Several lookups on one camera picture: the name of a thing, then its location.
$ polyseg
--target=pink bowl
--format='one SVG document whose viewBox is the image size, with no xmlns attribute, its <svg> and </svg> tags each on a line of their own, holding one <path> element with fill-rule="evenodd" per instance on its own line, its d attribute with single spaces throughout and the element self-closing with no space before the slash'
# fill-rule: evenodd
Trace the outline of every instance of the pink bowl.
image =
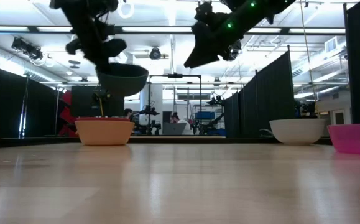
<svg viewBox="0 0 360 224">
<path fill-rule="evenodd" d="M 79 118 L 75 121 L 80 141 L 87 146 L 122 146 L 134 123 L 122 118 Z"/>
<path fill-rule="evenodd" d="M 360 154 L 360 124 L 329 125 L 328 130 L 338 152 Z"/>
</svg>

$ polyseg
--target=table surface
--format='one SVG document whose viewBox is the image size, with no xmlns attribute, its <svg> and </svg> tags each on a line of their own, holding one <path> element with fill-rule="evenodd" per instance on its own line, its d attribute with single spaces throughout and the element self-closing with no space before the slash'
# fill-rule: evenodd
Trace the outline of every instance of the table surface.
<svg viewBox="0 0 360 224">
<path fill-rule="evenodd" d="M 0 149 L 0 224 L 360 223 L 360 156 L 331 146 Z"/>
</svg>

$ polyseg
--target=ceiling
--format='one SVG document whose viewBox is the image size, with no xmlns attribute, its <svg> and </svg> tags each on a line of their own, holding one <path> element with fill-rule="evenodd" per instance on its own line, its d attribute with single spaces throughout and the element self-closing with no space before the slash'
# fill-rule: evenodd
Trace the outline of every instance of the ceiling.
<svg viewBox="0 0 360 224">
<path fill-rule="evenodd" d="M 184 0 L 128 0 L 134 3 L 134 14 L 123 19 L 118 12 L 111 13 L 108 23 L 117 26 L 191 26 L 195 23 L 195 8 L 197 1 Z M 351 0 L 327 0 L 310 1 L 305 7 L 302 2 L 303 15 L 306 27 L 344 27 L 343 4 L 350 2 L 352 7 L 358 1 Z M 0 26 L 69 26 L 68 21 L 61 10 L 52 10 L 46 0 L 0 0 Z M 226 6 L 218 1 L 213 1 L 213 10 L 216 12 L 230 12 Z M 123 7 L 123 13 L 129 12 L 129 6 Z M 270 26 L 265 20 L 257 26 Z M 301 27 L 302 11 L 297 1 L 283 13 L 275 17 L 274 27 Z M 15 52 L 11 48 L 15 37 L 21 37 L 25 41 L 40 46 L 45 55 L 53 58 L 54 66 L 41 68 L 46 72 L 58 75 L 64 80 L 75 81 L 82 77 L 88 77 L 90 81 L 96 80 L 93 64 L 82 58 L 81 52 L 77 55 L 68 55 L 65 45 L 71 40 L 71 35 L 65 34 L 0 34 L 0 49 L 15 54 L 25 60 L 29 60 L 24 54 Z M 324 43 L 334 36 L 309 35 L 307 36 L 308 51 L 310 55 L 317 54 L 324 49 Z M 175 43 L 173 55 L 171 55 L 170 35 L 164 34 L 121 34 L 114 38 L 124 39 L 127 49 L 121 57 L 128 58 L 135 55 L 134 64 L 142 65 L 150 70 L 151 74 L 170 72 L 170 59 L 151 61 L 149 58 L 140 59 L 140 55 L 147 55 L 152 47 L 159 47 L 162 53 L 173 57 L 173 69 L 184 75 L 203 75 L 213 78 L 238 78 L 253 77 L 254 70 L 262 69 L 271 61 L 291 49 L 292 66 L 303 63 L 307 58 L 307 48 L 303 35 L 245 35 L 242 42 L 243 53 L 233 62 L 220 61 L 204 65 L 192 70 L 183 66 L 194 46 L 192 35 L 173 35 Z M 79 69 L 70 69 L 69 60 L 81 62 Z M 323 65 L 314 69 L 318 76 L 338 70 L 344 62 L 332 60 L 329 65 Z"/>
</svg>

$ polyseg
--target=metal frame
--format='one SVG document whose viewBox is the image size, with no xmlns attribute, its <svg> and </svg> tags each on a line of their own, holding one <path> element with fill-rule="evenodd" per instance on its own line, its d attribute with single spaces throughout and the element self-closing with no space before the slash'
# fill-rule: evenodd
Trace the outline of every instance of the metal frame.
<svg viewBox="0 0 360 224">
<path fill-rule="evenodd" d="M 10 25 L 10 26 L 2 26 L 0 25 L 1 30 L 0 34 L 65 34 L 72 35 L 70 26 L 28 26 L 28 25 Z M 16 28 L 22 27 L 24 30 L 17 30 Z M 146 29 L 158 29 L 161 31 L 148 31 Z M 175 29 L 183 29 L 183 31 L 174 31 Z M 280 29 L 279 32 L 270 32 L 272 29 Z M 302 27 L 255 27 L 252 28 L 249 32 L 245 33 L 245 35 L 304 35 L 303 32 L 291 32 L 291 29 L 303 29 Z M 307 35 L 328 35 L 328 36 L 341 36 L 345 35 L 344 32 L 335 32 L 343 30 L 344 27 L 308 27 L 306 30 L 310 29 L 323 29 L 327 30 L 327 32 L 314 32 L 307 33 Z M 108 31 L 109 35 L 115 34 L 173 34 L 173 35 L 192 35 L 190 26 L 111 26 Z"/>
<path fill-rule="evenodd" d="M 202 75 L 181 75 L 183 77 L 198 77 L 199 78 L 199 91 L 200 91 L 200 113 L 202 113 Z M 152 84 L 150 81 L 153 77 L 172 77 L 171 75 L 149 75 L 149 86 Z M 150 105 L 150 87 L 148 91 L 148 105 Z M 199 127 L 199 135 L 202 135 L 202 127 Z"/>
</svg>

